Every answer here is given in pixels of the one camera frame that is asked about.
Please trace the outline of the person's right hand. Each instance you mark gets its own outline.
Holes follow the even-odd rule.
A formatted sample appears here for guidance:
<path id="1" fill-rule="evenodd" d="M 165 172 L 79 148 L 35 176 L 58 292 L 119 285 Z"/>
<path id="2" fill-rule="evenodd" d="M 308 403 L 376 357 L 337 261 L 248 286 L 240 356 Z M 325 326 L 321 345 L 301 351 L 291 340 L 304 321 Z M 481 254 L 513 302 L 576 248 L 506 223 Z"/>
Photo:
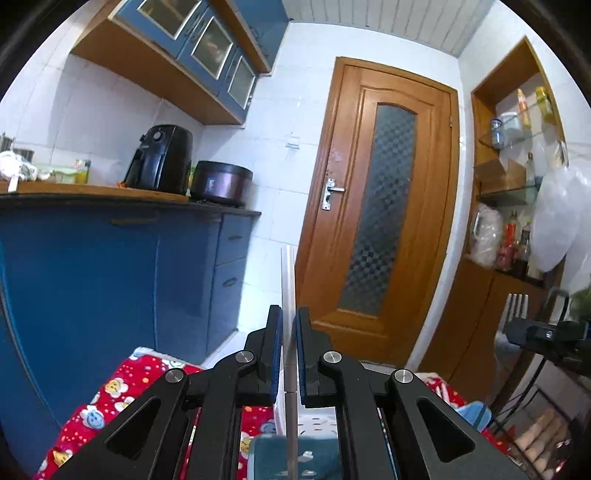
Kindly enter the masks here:
<path id="1" fill-rule="evenodd" d="M 516 440 L 516 459 L 531 473 L 552 479 L 564 463 L 570 447 L 569 425 L 554 409 L 546 409 Z"/>

